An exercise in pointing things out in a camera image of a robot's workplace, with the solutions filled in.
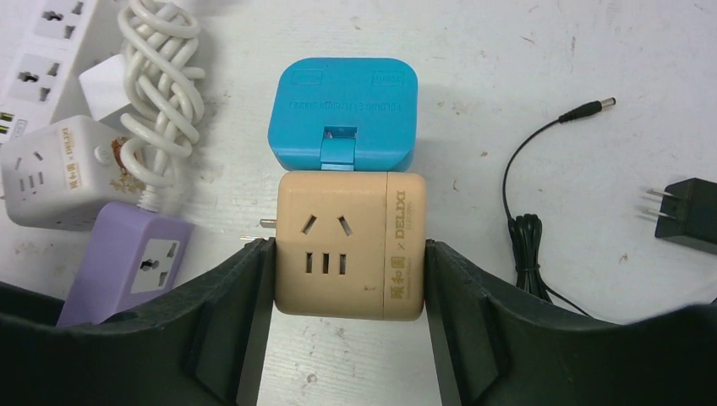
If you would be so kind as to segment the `white plug adapter with sticker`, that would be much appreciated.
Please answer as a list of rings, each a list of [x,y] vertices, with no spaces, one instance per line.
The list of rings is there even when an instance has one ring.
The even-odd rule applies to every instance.
[[[106,204],[136,204],[145,185],[121,162],[127,139],[89,113],[1,141],[9,219],[28,228],[85,231]]]

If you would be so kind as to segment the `white power strip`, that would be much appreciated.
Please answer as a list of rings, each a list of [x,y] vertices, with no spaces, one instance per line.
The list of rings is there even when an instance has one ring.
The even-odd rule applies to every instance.
[[[29,1],[30,20],[2,75],[1,141],[90,113],[79,75],[120,48],[118,1]]]

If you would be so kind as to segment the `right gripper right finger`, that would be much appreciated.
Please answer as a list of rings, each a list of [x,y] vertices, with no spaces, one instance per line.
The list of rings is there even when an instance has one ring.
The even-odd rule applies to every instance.
[[[713,405],[716,308],[590,319],[428,241],[425,303],[445,405]]]

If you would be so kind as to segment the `blue plug cube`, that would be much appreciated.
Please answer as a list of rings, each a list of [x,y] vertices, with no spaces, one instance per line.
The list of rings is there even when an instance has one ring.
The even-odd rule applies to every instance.
[[[268,144],[288,171],[405,172],[419,83],[396,58],[304,58],[282,73]]]

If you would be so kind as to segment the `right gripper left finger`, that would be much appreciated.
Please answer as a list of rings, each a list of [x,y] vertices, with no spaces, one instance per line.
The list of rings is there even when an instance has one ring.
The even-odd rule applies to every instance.
[[[274,298],[273,239],[100,324],[1,287],[4,405],[254,405]]]

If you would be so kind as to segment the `orange plug cube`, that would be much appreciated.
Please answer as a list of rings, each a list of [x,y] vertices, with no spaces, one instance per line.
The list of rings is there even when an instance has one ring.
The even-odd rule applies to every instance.
[[[285,173],[270,222],[277,309],[363,320],[419,318],[426,209],[426,182],[416,173]]]

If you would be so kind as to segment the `purple power strip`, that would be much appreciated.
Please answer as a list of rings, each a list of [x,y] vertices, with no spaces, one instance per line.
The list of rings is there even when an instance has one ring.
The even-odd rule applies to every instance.
[[[111,202],[99,212],[57,326],[98,324],[172,289],[194,225]]]

